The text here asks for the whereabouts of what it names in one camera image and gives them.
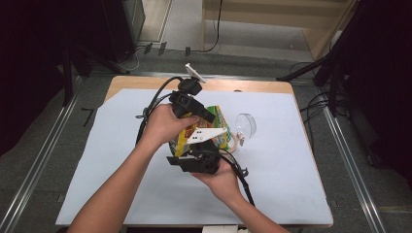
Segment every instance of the white paper sheet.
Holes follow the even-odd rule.
[[[56,224],[70,224],[129,155],[141,122],[135,116],[154,95],[155,90],[123,89],[99,108]],[[280,224],[333,224],[291,94],[202,91],[195,98],[205,106],[220,105],[233,130],[238,114],[255,118],[256,135],[234,155],[248,168],[246,180],[263,213]],[[124,224],[241,224],[207,186],[179,166],[169,165],[166,156],[170,155],[167,145],[154,155]]]

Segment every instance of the white bracket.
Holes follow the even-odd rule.
[[[243,135],[242,132],[237,132],[236,137],[239,140],[240,147],[243,147],[243,143],[245,142],[245,135]]]
[[[207,82],[206,79],[203,79],[203,77],[197,74],[197,72],[193,70],[193,68],[190,67],[190,63],[186,64],[185,67],[186,67],[186,70],[188,71],[189,76],[199,79],[202,83]]]
[[[188,144],[203,143],[227,132],[226,128],[196,128],[187,140]]]

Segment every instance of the black handheld controller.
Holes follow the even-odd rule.
[[[183,80],[179,83],[178,88],[179,90],[172,91],[169,97],[175,116],[182,117],[187,113],[192,113],[213,123],[216,116],[193,98],[193,95],[198,94],[202,90],[198,79]],[[170,165],[179,165],[184,172],[215,174],[219,169],[221,158],[219,149],[209,139],[203,143],[190,145],[190,150],[180,157],[168,156],[167,159]]]

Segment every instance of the floor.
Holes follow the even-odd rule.
[[[145,23],[139,40],[159,43],[163,37],[164,27],[169,18],[171,0],[142,1],[145,10]]]
[[[146,1],[149,2],[160,4],[161,1]],[[166,24],[164,27],[158,27],[160,31],[154,33],[154,39],[147,39],[153,42],[167,42],[166,48],[169,51],[162,56],[155,54],[154,51],[146,55],[139,53],[138,69],[130,71],[130,75],[144,72],[184,74],[186,71],[182,64],[190,62],[201,74],[274,80],[273,78],[284,76],[306,64],[299,62],[313,61],[299,28],[228,22],[221,22],[222,33],[217,48],[209,54],[193,53],[185,57],[183,52],[175,50],[184,50],[185,47],[199,50],[201,47],[201,18],[194,10],[200,8],[200,0],[173,0],[170,10],[163,10],[165,13],[168,12]],[[213,23],[209,21],[207,24],[206,47],[215,42],[216,32]],[[131,57],[121,65],[133,67],[136,65],[136,59]],[[71,110],[70,117],[66,119],[64,128],[59,132],[58,140],[51,147],[47,163],[39,171],[41,176],[38,180],[32,181],[36,185],[29,190],[30,198],[23,203],[25,208],[19,213],[17,222],[14,222],[13,232],[55,232],[60,227],[54,225],[55,218],[93,124],[93,116],[88,120],[90,112],[85,109],[96,110],[102,105],[113,76],[104,67],[96,65],[90,78],[79,81],[81,84],[77,87],[77,102]],[[318,89],[310,83],[311,78],[313,74],[309,73],[292,82],[299,108],[305,107],[318,93]],[[62,98],[63,93],[60,92],[33,122],[19,144],[0,156],[1,217],[6,215],[11,201],[24,183],[31,166],[36,162],[43,143],[48,139],[48,134],[61,112]],[[386,231],[382,232],[410,232],[412,192],[406,181],[392,169],[372,168],[368,164],[365,149],[351,121],[345,117],[340,117],[338,121],[365,186],[385,225]],[[304,229],[303,232],[371,232],[325,113],[318,115],[311,122],[315,159],[334,216],[334,225],[325,229]],[[297,232],[298,229],[291,228],[290,231]]]

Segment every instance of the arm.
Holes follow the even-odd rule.
[[[214,175],[200,173],[192,175],[208,185],[212,193],[227,205],[251,232],[288,232],[242,196],[237,177],[225,161],[221,160],[220,168]]]
[[[134,150],[85,203],[68,232],[119,232],[152,156],[197,121],[196,116],[177,119],[170,105],[159,105]]]

